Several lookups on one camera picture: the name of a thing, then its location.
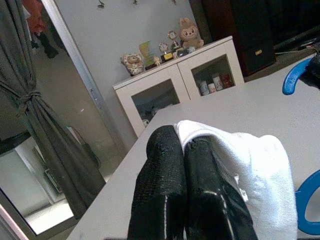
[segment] white cabinet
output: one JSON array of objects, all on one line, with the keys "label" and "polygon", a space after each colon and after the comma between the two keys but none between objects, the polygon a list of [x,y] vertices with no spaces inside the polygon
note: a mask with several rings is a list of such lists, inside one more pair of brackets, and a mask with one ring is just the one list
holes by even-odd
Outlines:
[{"label": "white cabinet", "polygon": [[209,84],[213,74],[229,78],[229,87],[244,84],[231,36],[120,82],[113,88],[139,137],[157,110],[200,98],[199,82]]}]

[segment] white table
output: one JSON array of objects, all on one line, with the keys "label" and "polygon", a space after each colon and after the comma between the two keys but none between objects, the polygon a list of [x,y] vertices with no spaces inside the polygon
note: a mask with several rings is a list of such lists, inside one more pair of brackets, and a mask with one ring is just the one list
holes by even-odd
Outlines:
[{"label": "white table", "polygon": [[[126,238],[138,173],[146,161],[146,144],[162,125],[189,119],[228,132],[274,135],[287,151],[295,189],[320,168],[320,91],[299,81],[295,93],[282,94],[293,65],[267,77],[225,89],[198,100],[160,110],[79,221],[68,240]],[[307,215],[320,221],[320,194]]]}]

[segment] speaker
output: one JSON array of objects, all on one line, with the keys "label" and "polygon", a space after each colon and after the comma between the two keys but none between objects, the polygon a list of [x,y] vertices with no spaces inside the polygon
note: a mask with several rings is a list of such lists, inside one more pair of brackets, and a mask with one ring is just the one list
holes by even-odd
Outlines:
[{"label": "speaker", "polygon": [[212,39],[233,36],[244,76],[276,61],[265,0],[202,0],[201,3]]}]

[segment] white towel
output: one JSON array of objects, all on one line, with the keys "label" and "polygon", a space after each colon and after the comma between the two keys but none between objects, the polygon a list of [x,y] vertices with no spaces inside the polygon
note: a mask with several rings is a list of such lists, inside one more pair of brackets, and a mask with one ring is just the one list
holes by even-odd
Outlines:
[{"label": "white towel", "polygon": [[194,121],[174,125],[184,151],[194,138],[211,136],[218,162],[233,178],[259,240],[296,240],[297,209],[287,153],[274,136],[229,133]]}]

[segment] glass cabinet door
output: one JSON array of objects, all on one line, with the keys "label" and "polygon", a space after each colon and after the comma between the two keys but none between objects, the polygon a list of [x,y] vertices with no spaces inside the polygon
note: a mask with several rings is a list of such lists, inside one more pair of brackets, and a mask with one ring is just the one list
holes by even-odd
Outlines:
[{"label": "glass cabinet door", "polygon": [[232,40],[178,63],[190,99],[244,83]]},{"label": "glass cabinet door", "polygon": [[158,110],[190,100],[177,65],[115,90],[137,137]]}]

